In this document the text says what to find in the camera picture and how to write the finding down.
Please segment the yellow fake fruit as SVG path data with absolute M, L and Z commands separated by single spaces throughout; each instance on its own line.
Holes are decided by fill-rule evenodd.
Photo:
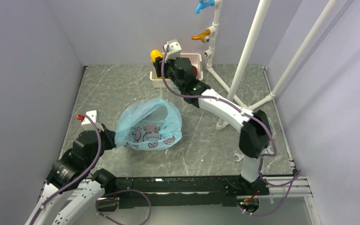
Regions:
M 163 58 L 163 54 L 159 50 L 154 49 L 150 52 L 151 62 L 155 63 L 157 58 Z

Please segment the light blue plastic bag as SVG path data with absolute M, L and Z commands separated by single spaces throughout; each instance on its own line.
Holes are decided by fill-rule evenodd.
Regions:
M 166 150 L 182 139 L 182 118 L 178 108 L 160 97 L 126 108 L 117 122 L 117 147 L 134 150 Z

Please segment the red fake tomato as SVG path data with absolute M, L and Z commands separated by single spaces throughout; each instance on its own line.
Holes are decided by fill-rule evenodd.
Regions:
M 193 66 L 193 68 L 194 68 L 194 74 L 195 74 L 195 76 L 197 77 L 197 76 L 198 76 L 198 69 L 197 69 L 197 67 L 195 67 L 195 66 Z

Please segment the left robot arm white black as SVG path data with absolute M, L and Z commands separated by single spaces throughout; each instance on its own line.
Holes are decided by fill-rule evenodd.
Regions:
M 115 132 L 106 126 L 97 133 L 83 131 L 52 165 L 28 225 L 72 225 L 98 198 L 109 197 L 117 189 L 116 177 L 106 169 L 96 170 L 82 186 L 104 151 L 116 147 Z

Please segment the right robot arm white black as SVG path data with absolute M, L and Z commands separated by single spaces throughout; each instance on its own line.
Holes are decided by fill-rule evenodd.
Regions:
M 164 85 L 168 86 L 170 80 L 178 88 L 177 96 L 218 116 L 239 132 L 239 149 L 244 155 L 240 190 L 246 195 L 256 191 L 256 180 L 263 164 L 263 150 L 272 140 L 266 113 L 247 110 L 219 95 L 196 78 L 196 69 L 188 58 L 165 60 L 162 56 L 153 56 L 151 61 Z

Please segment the white plastic basket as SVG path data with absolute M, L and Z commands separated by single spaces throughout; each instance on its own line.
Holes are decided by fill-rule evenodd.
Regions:
M 181 58 L 187 58 L 190 60 L 191 64 L 195 68 L 196 78 L 199 81 L 203 80 L 203 65 L 202 65 L 202 56 L 199 53 L 181 53 Z M 150 71 L 149 78 L 152 82 L 154 88 L 165 88 L 165 85 L 161 78 L 157 77 L 155 69 Z

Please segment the orange faucet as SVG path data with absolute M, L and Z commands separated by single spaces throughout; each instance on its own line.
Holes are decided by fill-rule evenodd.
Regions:
M 206 29 L 204 32 L 202 32 L 198 35 L 192 36 L 191 39 L 195 40 L 195 41 L 199 40 L 202 43 L 207 44 L 210 42 L 210 34 L 211 34 L 211 31 L 209 29 Z

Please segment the blue faucet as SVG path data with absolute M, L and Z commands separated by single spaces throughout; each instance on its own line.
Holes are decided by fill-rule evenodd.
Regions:
M 199 0 L 199 3 L 195 8 L 195 13 L 199 14 L 201 10 L 207 7 L 213 7 L 214 5 L 215 5 L 214 0 Z

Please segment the silver wrench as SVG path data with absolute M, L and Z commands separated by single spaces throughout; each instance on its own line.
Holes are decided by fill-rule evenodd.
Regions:
M 273 146 L 268 146 L 262 151 L 263 154 L 273 154 Z M 244 154 L 234 153 L 233 157 L 236 157 L 235 162 L 240 162 L 244 159 Z

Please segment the aluminium rail frame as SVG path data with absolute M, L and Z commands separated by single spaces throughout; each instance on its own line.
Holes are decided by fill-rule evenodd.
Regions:
M 82 186 L 86 184 L 91 179 L 85 179 L 81 182 Z M 307 203 L 311 203 L 312 192 L 309 186 L 309 183 L 305 177 L 298 177 L 293 179 L 289 176 L 284 177 L 264 177 L 261 179 L 269 188 L 269 195 L 266 196 L 256 196 L 249 198 L 241 198 L 238 201 L 238 204 L 235 207 L 239 207 L 244 214 L 249 214 L 253 216 L 259 216 L 258 212 L 259 201 L 261 198 L 269 198 L 273 201 L 275 198 L 279 199 L 279 204 L 275 206 L 275 209 L 278 210 L 281 205 L 285 203 L 286 198 L 288 197 L 303 197 Z M 118 204 L 111 204 L 108 198 L 100 197 L 95 203 L 90 207 L 94 207 L 97 211 L 97 214 L 103 216 L 106 211 L 114 211 L 119 209 Z

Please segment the white PVC pipe frame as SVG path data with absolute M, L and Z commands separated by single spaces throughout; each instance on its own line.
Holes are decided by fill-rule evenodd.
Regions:
M 300 61 L 301 57 L 307 53 L 307 48 L 310 46 L 311 42 L 313 41 L 313 38 L 316 36 L 318 30 L 323 25 L 323 22 L 327 19 L 327 17 L 329 16 L 329 13 L 332 11 L 332 9 L 336 5 L 336 3 L 337 3 L 336 0 L 329 0 L 327 2 L 326 6 L 324 7 L 322 12 L 318 16 L 318 18 L 317 18 L 316 22 L 314 23 L 314 25 L 312 26 L 311 30 L 306 35 L 306 37 L 303 40 L 303 42 L 301 43 L 300 47 L 298 48 L 295 55 L 293 56 L 293 58 L 291 59 L 291 61 L 288 64 L 288 66 L 286 67 L 285 71 L 281 75 L 281 77 L 280 77 L 279 81 L 277 82 L 276 86 L 274 87 L 274 89 L 267 96 L 265 96 L 262 100 L 256 102 L 255 104 L 246 106 L 241 100 L 236 99 L 235 92 L 238 89 L 240 80 L 244 74 L 244 70 L 249 61 L 249 58 L 250 58 L 252 50 L 255 46 L 257 37 L 259 35 L 260 29 L 262 27 L 263 21 L 268 12 L 269 6 L 271 4 L 270 0 L 259 1 L 259 4 L 258 4 L 256 13 L 255 13 L 254 19 L 252 21 L 251 28 L 250 28 L 248 37 L 246 39 L 246 42 L 245 42 L 245 45 L 244 45 L 244 48 L 243 48 L 243 51 L 242 51 L 242 54 L 241 54 L 241 57 L 240 57 L 240 60 L 238 63 L 238 67 L 236 69 L 234 79 L 233 79 L 231 86 L 229 87 L 228 85 L 226 85 L 225 82 L 220 78 L 220 76 L 212 68 L 212 64 L 211 64 L 212 58 L 213 58 L 212 53 L 210 55 L 208 55 L 209 59 L 208 59 L 208 63 L 206 64 L 206 69 L 208 70 L 209 73 L 211 73 L 215 77 L 215 79 L 228 92 L 227 97 L 230 101 L 234 99 L 240 106 L 243 106 L 243 107 L 246 106 L 247 109 L 252 110 L 252 111 L 257 109 L 258 107 L 264 105 L 265 103 L 274 100 L 275 96 L 283 88 L 285 82 L 288 80 L 289 76 L 291 75 L 291 72 L 293 72 L 296 69 L 296 63 L 298 61 Z

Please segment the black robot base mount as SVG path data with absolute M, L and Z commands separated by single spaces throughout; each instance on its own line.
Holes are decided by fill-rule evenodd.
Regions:
M 269 195 L 267 185 L 240 175 L 180 177 L 118 177 L 103 198 L 119 209 L 143 206 L 221 205 L 234 207 L 241 198 Z

